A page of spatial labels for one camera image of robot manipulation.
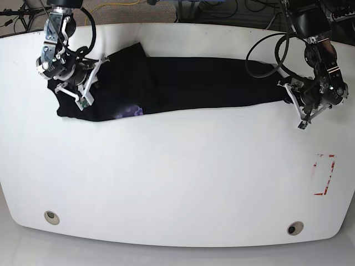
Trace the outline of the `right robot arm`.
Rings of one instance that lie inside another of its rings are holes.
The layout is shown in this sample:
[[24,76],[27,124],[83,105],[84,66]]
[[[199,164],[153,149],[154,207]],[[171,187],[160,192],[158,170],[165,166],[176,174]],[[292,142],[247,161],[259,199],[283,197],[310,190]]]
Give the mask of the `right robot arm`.
[[[109,60],[87,58],[93,50],[97,38],[95,21],[90,12],[83,7],[83,1],[47,1],[41,4],[47,16],[44,26],[45,40],[40,57],[36,61],[37,72],[47,80],[56,80],[54,91],[63,92],[74,98],[78,107],[93,105],[90,93],[92,85],[97,83],[97,73],[101,65]],[[69,38],[75,33],[76,22],[73,10],[83,12],[91,22],[92,39],[89,46],[73,51],[69,48]]]

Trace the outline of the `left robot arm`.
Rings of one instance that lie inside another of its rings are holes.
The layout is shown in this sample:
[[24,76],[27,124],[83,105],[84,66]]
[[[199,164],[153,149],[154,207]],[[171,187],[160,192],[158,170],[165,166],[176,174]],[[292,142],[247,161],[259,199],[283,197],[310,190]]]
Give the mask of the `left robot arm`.
[[304,130],[321,112],[342,104],[348,98],[348,86],[337,64],[337,53],[329,39],[331,26],[319,1],[282,1],[293,32],[279,39],[275,58],[281,62],[281,44],[291,38],[305,42],[304,58],[313,69],[314,79],[304,78],[284,65],[288,74],[279,83],[284,87],[300,117],[298,128]]

